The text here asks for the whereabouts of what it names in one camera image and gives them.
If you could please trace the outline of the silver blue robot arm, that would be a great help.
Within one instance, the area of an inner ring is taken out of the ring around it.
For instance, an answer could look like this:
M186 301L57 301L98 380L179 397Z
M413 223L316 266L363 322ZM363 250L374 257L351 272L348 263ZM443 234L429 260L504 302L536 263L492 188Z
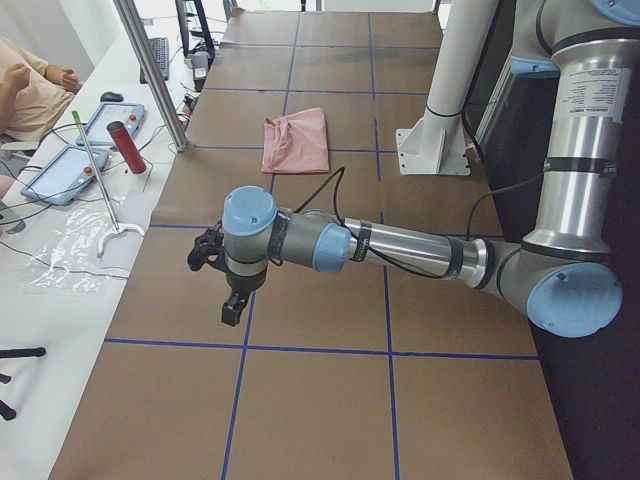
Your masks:
M513 45L517 67L534 60L559 75L534 229L519 244L462 240L338 214L299 214L244 186L224 203L215 267L231 293L221 319L236 325L266 278L286 261L339 272L379 261L424 278L458 279L502 298L536 326L579 338L618 314L623 289L602 240L622 117L639 62L635 1L522 1Z

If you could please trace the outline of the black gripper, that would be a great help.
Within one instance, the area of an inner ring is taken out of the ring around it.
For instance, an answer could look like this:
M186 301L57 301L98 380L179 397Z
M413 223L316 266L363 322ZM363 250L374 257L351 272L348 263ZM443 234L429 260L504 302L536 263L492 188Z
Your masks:
M241 322L242 313L248 304L250 294L264 284L264 271L251 276L243 276L229 271L225 278L232 292L222 305L221 321L228 326L237 326Z

